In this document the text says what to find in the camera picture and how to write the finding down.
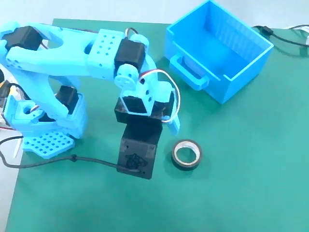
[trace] black cable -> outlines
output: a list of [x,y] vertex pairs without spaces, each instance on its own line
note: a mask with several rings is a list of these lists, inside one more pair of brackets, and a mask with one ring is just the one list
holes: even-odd
[[[10,141],[10,140],[14,140],[14,139],[22,139],[23,136],[14,136],[14,137],[10,137],[10,138],[6,138],[0,141],[0,145]],[[100,159],[95,159],[95,158],[88,158],[88,157],[79,157],[77,155],[71,155],[71,156],[66,156],[66,157],[60,157],[60,158],[54,158],[54,159],[50,159],[47,161],[43,161],[43,162],[38,162],[38,163],[33,163],[33,164],[20,164],[20,165],[16,165],[16,164],[9,164],[6,159],[5,156],[3,155],[3,153],[0,151],[0,157],[2,159],[2,162],[4,164],[4,166],[8,167],[8,168],[17,168],[17,169],[25,169],[25,168],[33,168],[33,167],[38,167],[38,166],[42,166],[42,165],[46,165],[46,164],[50,164],[50,163],[55,163],[58,161],[63,161],[63,160],[70,160],[72,162],[76,162],[78,160],[81,161],[88,161],[88,162],[94,162],[94,163],[100,163],[112,168],[117,168],[117,169],[122,169],[125,171],[130,171],[130,172],[139,172],[138,169],[129,169],[114,163],[110,163],[104,160],[100,160]]]
[[[295,26],[295,27],[293,27],[293,28],[291,28],[291,29],[295,29],[295,28],[301,27],[301,26],[304,27],[304,25],[299,25],[299,26]],[[283,42],[286,42],[286,43],[289,43],[289,44],[293,44],[293,45],[302,46],[302,47],[309,47],[309,45],[307,45],[307,44],[298,43],[298,42],[294,42],[294,41],[291,41],[291,40],[287,40],[287,39],[285,39],[285,38],[282,38],[282,37],[280,37],[279,35],[276,35],[276,34],[274,33],[274,31],[273,31],[272,29],[270,29],[269,27],[267,27],[267,26],[254,26],[254,28],[259,29],[260,32],[263,33],[264,35],[273,36],[273,37],[275,37],[276,39],[281,40],[281,41],[283,41]]]
[[309,24],[301,24],[301,25],[297,25],[288,29],[296,29],[296,28],[303,28],[303,27],[309,27]]
[[19,88],[20,91],[23,92],[25,100],[30,100],[30,97],[24,91],[24,89],[19,84],[16,84],[16,83],[8,83],[7,86],[5,86],[6,90],[3,92],[4,93],[4,96],[2,96],[3,98],[7,98],[10,95],[10,91],[11,91],[12,86]]

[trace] black power cord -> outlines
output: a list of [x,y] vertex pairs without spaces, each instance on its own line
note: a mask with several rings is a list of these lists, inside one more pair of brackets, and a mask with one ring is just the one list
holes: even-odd
[[[295,29],[295,28],[300,28],[300,27],[305,27],[307,25],[303,24],[303,25],[298,25],[298,26],[295,26],[295,27],[292,27],[290,29]],[[266,36],[273,36],[275,37],[276,39],[278,40],[281,40],[283,42],[286,42],[286,43],[289,43],[289,44],[293,44],[293,45],[298,45],[298,46],[302,46],[302,47],[309,47],[309,45],[307,44],[304,44],[304,43],[298,43],[298,42],[294,42],[294,41],[290,41],[290,40],[287,40],[285,38],[282,38],[278,35],[276,35],[274,33],[274,31],[272,29],[270,29],[269,27],[267,26],[254,26],[254,28],[257,28],[260,30],[260,32]]]
[[[14,139],[22,139],[23,136],[14,136],[14,137],[10,137],[10,138],[6,138],[3,139],[2,141],[0,141],[0,145],[7,142],[7,141],[11,141]],[[72,162],[76,162],[78,160],[81,161],[88,161],[88,162],[94,162],[94,163],[99,163],[99,164],[103,164],[112,168],[117,168],[117,169],[122,169],[125,171],[130,171],[130,172],[140,172],[138,169],[129,169],[114,163],[110,163],[101,159],[95,159],[95,158],[88,158],[88,157],[79,157],[77,155],[70,155],[70,156],[66,156],[66,157],[60,157],[60,158],[55,158],[55,159],[50,159],[47,161],[43,161],[43,162],[38,162],[38,163],[33,163],[33,164],[20,164],[20,165],[16,165],[16,164],[9,164],[6,159],[5,156],[3,155],[3,153],[0,151],[0,157],[2,159],[2,162],[4,164],[4,166],[8,167],[8,168],[16,168],[16,169],[25,169],[25,168],[34,168],[34,167],[38,167],[38,166],[42,166],[42,165],[46,165],[46,164],[50,164],[50,163],[55,163],[58,161],[63,161],[63,160],[70,160]]]

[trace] red wire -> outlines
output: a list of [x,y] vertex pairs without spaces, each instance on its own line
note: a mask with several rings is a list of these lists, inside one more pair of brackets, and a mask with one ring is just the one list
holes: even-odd
[[14,131],[15,130],[15,129],[9,128],[9,127],[0,127],[0,129],[9,130],[9,131]]

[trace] mounting hole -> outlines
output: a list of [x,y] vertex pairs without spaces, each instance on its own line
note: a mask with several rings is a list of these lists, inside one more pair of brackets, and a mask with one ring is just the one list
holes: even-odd
[[23,110],[24,114],[26,114],[26,115],[30,114],[30,110],[31,110],[31,106],[29,106],[29,105],[25,106],[24,110]]

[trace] white cable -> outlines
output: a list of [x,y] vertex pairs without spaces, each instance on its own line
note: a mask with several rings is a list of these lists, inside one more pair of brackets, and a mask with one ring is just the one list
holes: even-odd
[[21,146],[21,142],[22,142],[22,139],[17,140],[17,144],[16,144],[16,147],[15,147],[15,150],[14,150],[14,153],[13,153],[13,158],[16,158],[18,151],[20,149],[20,146]]
[[172,120],[175,119],[175,117],[177,116],[177,114],[178,114],[178,112],[179,112],[179,109],[180,109],[180,91],[179,91],[178,86],[177,86],[176,83],[174,82],[174,80],[170,77],[170,75],[169,75],[166,71],[163,71],[163,70],[161,70],[161,69],[155,69],[155,70],[151,70],[151,71],[147,72],[146,74],[142,75],[142,76],[139,78],[139,81],[140,81],[141,79],[145,78],[146,76],[148,76],[148,75],[150,75],[150,74],[153,74],[153,73],[155,73],[155,72],[156,72],[156,73],[163,73],[163,74],[165,74],[165,75],[169,78],[169,80],[173,83],[173,85],[175,86],[175,89],[176,89],[176,91],[177,91],[178,104],[177,104],[177,108],[176,108],[176,111],[175,111],[174,115],[171,116],[170,119],[168,119],[168,120],[162,120],[162,122],[170,122],[170,121],[172,121]]

